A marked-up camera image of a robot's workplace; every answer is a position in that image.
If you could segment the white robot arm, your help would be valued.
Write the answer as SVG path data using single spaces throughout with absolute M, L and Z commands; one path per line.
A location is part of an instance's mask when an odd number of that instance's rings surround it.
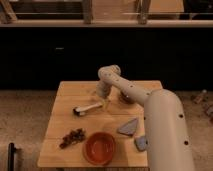
M 195 171 L 183 105 L 167 89 L 149 90 L 121 76 L 118 65 L 98 70 L 97 94 L 106 99 L 114 86 L 143 107 L 150 171 Z

